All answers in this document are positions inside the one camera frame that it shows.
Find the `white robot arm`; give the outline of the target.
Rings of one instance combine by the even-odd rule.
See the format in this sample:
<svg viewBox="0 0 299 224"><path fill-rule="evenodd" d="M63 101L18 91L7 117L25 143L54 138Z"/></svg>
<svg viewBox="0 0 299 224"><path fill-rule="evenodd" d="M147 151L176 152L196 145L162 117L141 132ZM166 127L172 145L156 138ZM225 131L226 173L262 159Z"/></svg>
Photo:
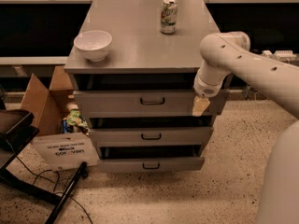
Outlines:
<svg viewBox="0 0 299 224"><path fill-rule="evenodd" d="M193 83L192 113L202 115L224 78L234 74L296 117L272 148L255 223L299 224L299 68L251 53L249 47L243 32L214 33L202 39L203 62Z"/></svg>

